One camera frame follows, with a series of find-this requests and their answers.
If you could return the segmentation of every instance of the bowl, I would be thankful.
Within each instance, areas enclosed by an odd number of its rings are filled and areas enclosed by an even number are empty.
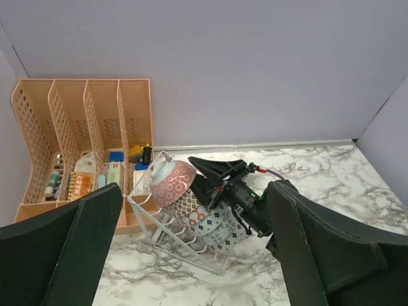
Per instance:
[[[211,231],[209,234],[198,237],[205,245],[214,245],[222,242],[227,238],[237,226],[237,220],[234,218],[231,212],[227,213],[227,216],[220,223],[220,225]]]
[[[196,226],[198,223],[204,220],[209,213],[211,213],[211,210],[206,208],[204,205],[200,205],[196,210],[193,210],[189,214],[183,215],[177,219],[184,227]]]
[[[186,193],[196,177],[196,168],[185,161],[162,161],[150,177],[150,191],[157,206],[163,208]]]
[[[233,231],[227,238],[223,241],[218,242],[214,245],[209,245],[210,249],[212,249],[215,253],[218,254],[225,254],[228,251],[232,250],[234,246],[236,246],[239,241],[244,239],[247,236],[245,229],[242,227],[241,224],[237,224],[234,227]]]
[[[181,218],[197,210],[200,205],[193,191],[189,188],[176,202],[165,207],[164,211],[172,217]]]
[[[220,204],[216,209],[211,211],[207,216],[200,220],[199,222],[191,222],[192,218],[196,217],[194,212],[189,214],[189,222],[186,222],[185,217],[182,217],[182,225],[186,226],[185,224],[189,224],[189,231],[196,237],[200,237],[210,233],[211,231],[215,230],[218,227],[222,220],[227,216],[228,213],[228,206],[225,204]]]

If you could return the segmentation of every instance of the small bottle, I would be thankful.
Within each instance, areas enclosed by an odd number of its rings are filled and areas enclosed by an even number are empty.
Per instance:
[[[57,190],[55,191],[54,199],[58,200],[60,191],[61,191],[61,184],[58,185]]]
[[[152,158],[152,147],[148,143],[143,148],[142,164],[150,164],[151,158]]]
[[[48,181],[47,187],[45,188],[45,192],[44,192],[44,195],[46,197],[53,195],[54,188],[55,188],[55,185],[57,185],[58,179],[59,179],[59,172],[58,171],[52,172],[51,178]]]

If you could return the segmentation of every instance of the beige plastic organizer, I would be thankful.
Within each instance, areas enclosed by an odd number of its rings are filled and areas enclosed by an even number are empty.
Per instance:
[[[97,178],[109,151],[121,150],[124,201],[115,233],[141,231],[127,201],[134,169],[128,153],[134,145],[153,143],[149,80],[24,79],[13,91],[11,104],[33,166],[15,222],[69,203],[69,176],[80,156],[94,152]],[[47,201],[45,187],[56,170],[61,191],[57,200]],[[135,201],[146,197],[136,195]],[[154,200],[148,206],[157,211]]]

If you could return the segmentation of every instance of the desk organizer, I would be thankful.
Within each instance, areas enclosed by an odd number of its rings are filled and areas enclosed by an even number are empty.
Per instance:
[[[161,161],[172,161],[173,158],[162,151],[150,164],[148,171]],[[136,196],[136,190],[143,184],[143,177],[136,183],[128,196],[133,211],[145,234],[148,243],[167,255],[173,256],[185,263],[217,275],[225,273],[230,261],[230,253],[216,254],[209,247],[203,245],[197,237],[187,233],[186,228],[177,223],[174,217],[166,214],[160,208],[156,212],[150,211],[152,193],[149,191],[144,199]],[[156,231],[151,231],[150,225],[155,224]]]
[[[141,231],[127,197],[133,189],[134,167],[128,153],[134,145],[153,144],[149,80],[24,79],[13,91],[11,105],[32,162],[15,222],[69,203],[69,176],[80,156],[93,151],[95,180],[109,151],[120,150],[125,156],[124,201],[115,233]],[[61,190],[58,199],[47,201],[45,187],[56,170]],[[133,198],[145,201],[147,195]],[[147,210],[157,212],[153,199]]]

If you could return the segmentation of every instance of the marble countertop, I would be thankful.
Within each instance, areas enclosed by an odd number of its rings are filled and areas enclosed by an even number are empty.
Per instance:
[[[408,211],[354,145],[177,155],[243,159],[271,168],[304,196],[350,218],[408,234]],[[270,175],[250,175],[261,193]],[[269,238],[241,241],[222,276],[157,252],[142,234],[114,237],[95,295],[95,306],[289,306],[279,262],[265,249]]]

